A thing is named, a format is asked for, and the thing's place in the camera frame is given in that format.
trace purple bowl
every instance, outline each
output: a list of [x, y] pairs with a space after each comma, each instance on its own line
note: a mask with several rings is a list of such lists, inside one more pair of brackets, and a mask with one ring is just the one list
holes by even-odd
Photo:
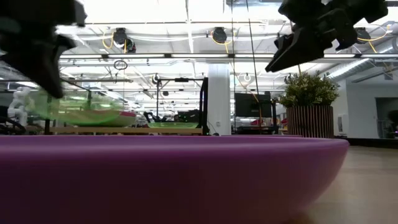
[[0, 146], [1, 223], [263, 224], [316, 200], [348, 142], [4, 136]]

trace green leafy plant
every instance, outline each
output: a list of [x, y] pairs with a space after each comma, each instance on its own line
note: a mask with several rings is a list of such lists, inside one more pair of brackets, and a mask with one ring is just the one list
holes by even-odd
[[338, 97], [338, 85], [326, 77], [303, 73], [285, 77], [285, 96], [279, 102], [286, 108], [294, 106], [330, 106]]

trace wooden planter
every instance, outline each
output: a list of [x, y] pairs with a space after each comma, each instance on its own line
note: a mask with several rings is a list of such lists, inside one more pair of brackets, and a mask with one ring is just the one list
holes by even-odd
[[333, 138], [333, 108], [331, 106], [296, 106], [287, 108], [289, 134], [306, 138]]

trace white humanoid robot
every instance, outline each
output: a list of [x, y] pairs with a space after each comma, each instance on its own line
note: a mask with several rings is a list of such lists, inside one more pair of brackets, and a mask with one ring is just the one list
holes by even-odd
[[8, 118], [17, 121], [22, 126], [27, 126], [27, 111], [29, 101], [28, 95], [30, 93], [30, 88], [19, 87], [17, 91], [14, 92], [14, 99], [8, 107]]

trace potted plant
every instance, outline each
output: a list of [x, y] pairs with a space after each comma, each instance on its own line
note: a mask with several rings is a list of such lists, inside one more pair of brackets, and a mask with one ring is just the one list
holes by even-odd
[[338, 85], [330, 79], [303, 73], [285, 78], [285, 95], [280, 103], [286, 107], [289, 134], [307, 138], [333, 137], [333, 108]]

